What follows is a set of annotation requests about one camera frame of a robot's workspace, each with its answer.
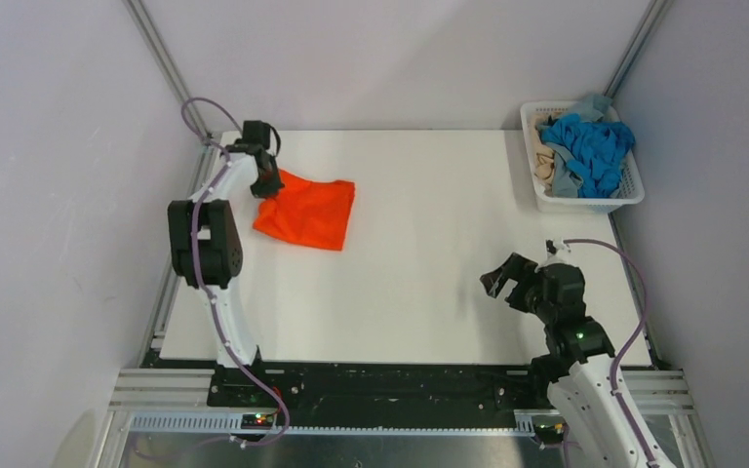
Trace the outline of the orange t shirt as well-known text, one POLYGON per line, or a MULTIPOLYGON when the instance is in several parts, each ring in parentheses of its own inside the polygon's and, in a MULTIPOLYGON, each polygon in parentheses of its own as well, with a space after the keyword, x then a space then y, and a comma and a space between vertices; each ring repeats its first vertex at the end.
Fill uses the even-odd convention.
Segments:
POLYGON ((284 187, 259 204, 253 229, 296 246, 342 251, 355 201, 355 183, 313 181, 287 171, 280 175, 284 187))

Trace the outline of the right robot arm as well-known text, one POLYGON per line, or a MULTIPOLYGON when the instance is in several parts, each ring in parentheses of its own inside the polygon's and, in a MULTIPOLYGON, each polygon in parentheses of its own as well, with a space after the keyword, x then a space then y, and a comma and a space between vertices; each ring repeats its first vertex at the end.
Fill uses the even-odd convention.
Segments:
POLYGON ((568 252, 554 249, 542 263, 513 253, 480 278, 490 297, 508 282, 506 303, 542 323, 548 348, 529 366, 531 400, 560 413, 597 467, 672 466, 625 384, 607 332, 586 312, 586 280, 568 252))

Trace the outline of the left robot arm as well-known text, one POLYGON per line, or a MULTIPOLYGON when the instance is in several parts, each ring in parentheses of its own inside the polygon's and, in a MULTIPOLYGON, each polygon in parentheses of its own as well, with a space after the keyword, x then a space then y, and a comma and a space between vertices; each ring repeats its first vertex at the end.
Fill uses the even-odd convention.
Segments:
POLYGON ((201 188, 167 208, 172 268, 202 302, 216 340, 217 364, 240 370, 230 390, 246 406, 266 398, 269 381, 248 369, 259 347, 240 297, 244 250, 229 196, 234 191, 256 198, 278 193, 282 182, 272 151, 280 143, 269 123, 246 121, 241 135, 221 148, 222 160, 201 188))

